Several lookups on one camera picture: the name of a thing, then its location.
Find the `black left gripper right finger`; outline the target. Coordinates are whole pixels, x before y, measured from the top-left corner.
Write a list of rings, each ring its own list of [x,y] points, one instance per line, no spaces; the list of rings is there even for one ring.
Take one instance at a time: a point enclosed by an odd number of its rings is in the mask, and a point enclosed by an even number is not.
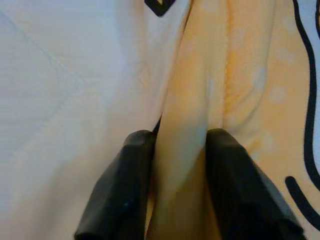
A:
[[[205,171],[223,240],[303,240],[304,229],[246,149],[221,128],[207,132]]]

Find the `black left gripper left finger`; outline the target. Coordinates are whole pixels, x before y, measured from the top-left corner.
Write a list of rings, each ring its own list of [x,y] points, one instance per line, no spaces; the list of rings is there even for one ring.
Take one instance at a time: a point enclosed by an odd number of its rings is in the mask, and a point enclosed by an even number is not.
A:
[[[76,240],[142,240],[157,133],[139,130],[124,141],[96,182]]]

